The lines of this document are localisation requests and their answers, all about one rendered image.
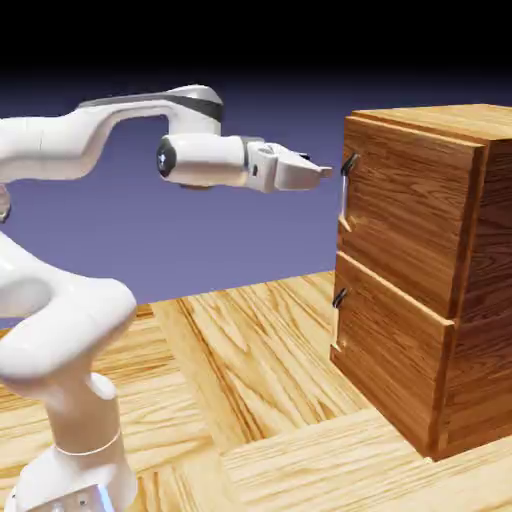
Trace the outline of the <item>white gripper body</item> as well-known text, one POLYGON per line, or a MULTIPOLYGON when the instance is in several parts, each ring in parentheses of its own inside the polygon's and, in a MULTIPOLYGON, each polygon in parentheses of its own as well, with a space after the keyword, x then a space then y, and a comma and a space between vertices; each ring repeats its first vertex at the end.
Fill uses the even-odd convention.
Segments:
POLYGON ((314 189, 322 176, 321 168, 299 153, 275 145, 277 165, 274 186, 280 191, 305 191, 314 189))

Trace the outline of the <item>wooden cabinet door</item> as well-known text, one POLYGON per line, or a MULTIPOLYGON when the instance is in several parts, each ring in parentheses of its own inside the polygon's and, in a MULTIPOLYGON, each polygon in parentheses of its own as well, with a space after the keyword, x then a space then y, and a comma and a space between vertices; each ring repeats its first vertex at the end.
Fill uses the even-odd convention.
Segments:
POLYGON ((454 322, 339 252, 334 294, 343 287, 331 361, 420 454, 433 455, 454 322))
POLYGON ((484 145, 348 117, 344 154, 353 153, 351 231, 341 249, 438 315, 454 316, 484 145))

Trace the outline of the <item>wooden cabinet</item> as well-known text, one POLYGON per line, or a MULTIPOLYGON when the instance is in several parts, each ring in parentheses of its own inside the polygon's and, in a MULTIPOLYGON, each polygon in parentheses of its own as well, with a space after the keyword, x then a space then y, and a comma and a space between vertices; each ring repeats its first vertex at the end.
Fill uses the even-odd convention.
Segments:
POLYGON ((422 455, 512 434, 512 107, 344 122, 332 363, 422 455))

